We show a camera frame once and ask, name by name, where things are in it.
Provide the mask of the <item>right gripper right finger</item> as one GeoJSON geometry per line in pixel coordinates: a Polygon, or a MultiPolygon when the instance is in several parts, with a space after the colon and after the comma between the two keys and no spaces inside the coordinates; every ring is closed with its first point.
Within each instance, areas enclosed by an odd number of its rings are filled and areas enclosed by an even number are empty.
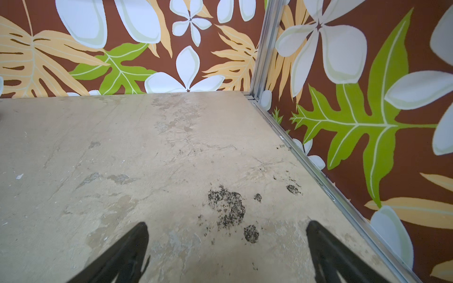
{"type": "Polygon", "coordinates": [[[306,228],[317,283],[386,283],[388,280],[362,261],[317,221],[306,228]]]}

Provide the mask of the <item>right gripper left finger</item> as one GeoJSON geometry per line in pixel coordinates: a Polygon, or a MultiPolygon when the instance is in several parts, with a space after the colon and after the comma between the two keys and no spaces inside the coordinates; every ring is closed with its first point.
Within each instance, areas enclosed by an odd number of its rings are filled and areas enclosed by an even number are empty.
{"type": "Polygon", "coordinates": [[[144,275],[149,232],[139,222],[101,256],[74,276],[71,283],[137,283],[144,275]]]}

